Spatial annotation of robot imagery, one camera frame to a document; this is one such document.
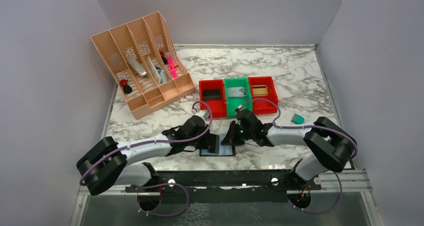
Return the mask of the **grey card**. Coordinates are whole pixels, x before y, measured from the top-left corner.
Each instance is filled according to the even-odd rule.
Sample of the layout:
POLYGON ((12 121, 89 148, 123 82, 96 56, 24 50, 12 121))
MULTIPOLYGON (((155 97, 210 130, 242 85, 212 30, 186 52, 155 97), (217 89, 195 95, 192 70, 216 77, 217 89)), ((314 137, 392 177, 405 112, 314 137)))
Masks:
POLYGON ((221 100, 220 89, 206 89, 201 91, 203 101, 221 100))

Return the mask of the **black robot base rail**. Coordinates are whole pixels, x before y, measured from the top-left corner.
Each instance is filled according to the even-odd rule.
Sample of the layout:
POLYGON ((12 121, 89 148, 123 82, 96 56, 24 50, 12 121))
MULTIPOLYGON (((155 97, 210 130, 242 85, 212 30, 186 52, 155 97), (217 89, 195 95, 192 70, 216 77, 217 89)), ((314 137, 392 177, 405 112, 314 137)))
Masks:
POLYGON ((290 180, 288 169, 158 171, 152 185, 160 188, 141 189, 127 186, 141 201, 159 198, 162 203, 235 203, 288 201, 287 193, 320 190, 313 179, 303 184, 290 180))

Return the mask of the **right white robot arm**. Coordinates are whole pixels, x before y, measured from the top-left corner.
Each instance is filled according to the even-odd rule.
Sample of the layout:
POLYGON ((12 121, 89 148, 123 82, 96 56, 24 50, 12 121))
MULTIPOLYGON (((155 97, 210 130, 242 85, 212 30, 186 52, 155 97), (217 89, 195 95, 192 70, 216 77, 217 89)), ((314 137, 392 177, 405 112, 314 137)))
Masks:
POLYGON ((357 143, 346 132, 326 117, 319 117, 312 125, 277 126, 262 123, 252 111, 242 109, 232 121, 221 144, 243 145, 247 140, 258 146, 306 146, 312 155, 300 160, 290 171, 288 182, 301 189, 320 173, 342 172, 357 154, 357 143))

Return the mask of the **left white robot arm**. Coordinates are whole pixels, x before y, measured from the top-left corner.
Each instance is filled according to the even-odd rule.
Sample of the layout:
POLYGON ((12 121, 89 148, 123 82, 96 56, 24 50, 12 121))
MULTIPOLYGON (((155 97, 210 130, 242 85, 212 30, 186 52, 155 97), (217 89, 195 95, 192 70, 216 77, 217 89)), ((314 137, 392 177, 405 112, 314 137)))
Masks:
POLYGON ((91 195, 101 194, 113 185, 133 184, 130 165, 195 147, 208 134, 211 122, 207 116, 196 113, 183 125, 147 139, 119 143, 111 136, 104 137, 77 161, 79 183, 86 186, 91 195))

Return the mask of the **black leather card holder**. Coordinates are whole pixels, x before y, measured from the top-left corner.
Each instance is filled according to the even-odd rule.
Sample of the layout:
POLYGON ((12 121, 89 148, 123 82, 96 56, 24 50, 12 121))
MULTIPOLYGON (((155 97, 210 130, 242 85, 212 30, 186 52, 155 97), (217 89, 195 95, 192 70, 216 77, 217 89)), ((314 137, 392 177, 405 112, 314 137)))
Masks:
POLYGON ((200 157, 209 157, 209 156, 217 156, 217 157, 224 157, 224 156, 235 156, 236 154, 236 147, 235 146, 225 146, 221 145, 221 141, 223 140, 225 135, 221 134, 219 135, 219 154, 212 154, 208 153, 208 149, 202 149, 199 150, 199 156, 200 157))

